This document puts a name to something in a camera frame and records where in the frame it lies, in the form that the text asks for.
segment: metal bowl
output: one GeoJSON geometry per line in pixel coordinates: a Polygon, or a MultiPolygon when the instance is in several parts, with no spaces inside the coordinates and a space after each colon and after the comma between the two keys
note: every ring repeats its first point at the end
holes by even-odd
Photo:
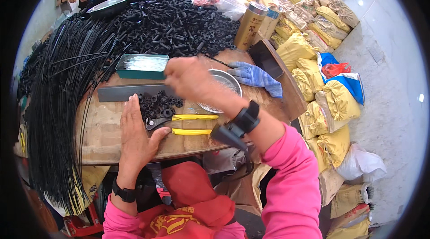
{"type": "Polygon", "coordinates": [[[109,17],[125,9],[128,0],[106,0],[87,10],[92,17],[109,17]]]}
{"type": "MultiPolygon", "coordinates": [[[[231,91],[236,92],[236,94],[242,97],[242,88],[240,87],[239,82],[230,75],[229,73],[218,70],[218,69],[209,69],[209,73],[214,77],[214,79],[225,86],[227,86],[231,91]]],[[[205,103],[198,103],[201,108],[207,110],[212,113],[223,113],[223,111],[216,109],[215,107],[211,107],[205,103]]]]}

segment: pink jacket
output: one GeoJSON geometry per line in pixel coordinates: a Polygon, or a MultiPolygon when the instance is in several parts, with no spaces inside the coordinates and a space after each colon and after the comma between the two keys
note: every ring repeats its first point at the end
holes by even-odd
{"type": "MultiPolygon", "coordinates": [[[[265,238],[322,238],[318,228],[321,196],[318,164],[296,129],[286,132],[261,156],[276,175],[267,185],[267,204],[261,218],[265,238]]],[[[117,209],[108,199],[103,227],[104,239],[141,239],[139,219],[117,209]]],[[[244,238],[245,228],[235,222],[215,234],[215,239],[244,238]]]]}

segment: black wrist strap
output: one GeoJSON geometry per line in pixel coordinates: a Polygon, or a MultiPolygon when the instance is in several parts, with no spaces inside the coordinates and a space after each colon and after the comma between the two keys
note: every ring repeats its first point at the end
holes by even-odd
{"type": "Polygon", "coordinates": [[[258,113],[260,112],[260,106],[254,102],[249,102],[248,108],[243,108],[239,114],[234,117],[232,122],[236,124],[245,133],[249,133],[260,123],[258,113]]]}
{"type": "Polygon", "coordinates": [[[134,202],[136,200],[136,190],[135,189],[121,189],[116,183],[116,178],[112,182],[112,190],[115,196],[121,197],[124,202],[134,202]]]}

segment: wooden table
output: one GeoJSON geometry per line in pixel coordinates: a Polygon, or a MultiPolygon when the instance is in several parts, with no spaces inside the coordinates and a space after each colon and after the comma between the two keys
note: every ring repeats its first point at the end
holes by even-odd
{"type": "MultiPolygon", "coordinates": [[[[239,51],[225,50],[215,58],[225,63],[239,60],[253,64],[248,53],[242,53],[239,51]]],[[[202,55],[199,56],[199,59],[208,69],[219,69],[224,71],[228,69],[228,67],[223,64],[215,62],[202,55]]],[[[268,111],[277,119],[288,123],[306,111],[306,103],[303,101],[300,90],[298,89],[290,72],[286,69],[284,72],[284,75],[278,79],[282,84],[283,99],[272,98],[264,88],[250,87],[246,85],[241,85],[241,87],[245,98],[255,100],[263,109],[268,111]]],[[[108,82],[101,83],[98,88],[105,86],[158,82],[163,83],[161,80],[120,79],[115,73],[108,82]]],[[[85,100],[86,99],[84,98],[84,100],[81,101],[77,111],[77,143],[79,142],[85,100]]],[[[200,108],[197,103],[188,100],[184,101],[183,107],[175,109],[177,114],[209,114],[209,112],[200,108]]],[[[119,162],[121,151],[120,118],[122,110],[123,102],[99,102],[97,92],[94,92],[89,105],[89,112],[83,135],[83,165],[109,165],[119,162]]],[[[219,114],[219,116],[218,122],[223,123],[228,121],[223,114],[219,114]]],[[[180,129],[212,129],[216,123],[216,120],[192,120],[169,122],[166,123],[165,126],[180,129]]],[[[212,140],[209,135],[168,134],[161,142],[154,161],[191,156],[207,151],[221,150],[228,147],[228,145],[212,140]]]]}

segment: smartphone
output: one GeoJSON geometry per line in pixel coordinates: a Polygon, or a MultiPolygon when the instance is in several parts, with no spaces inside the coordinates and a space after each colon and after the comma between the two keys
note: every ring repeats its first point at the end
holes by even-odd
{"type": "Polygon", "coordinates": [[[287,69],[281,57],[276,53],[275,48],[269,40],[262,39],[248,50],[254,64],[266,71],[274,79],[279,78],[287,69]]]}

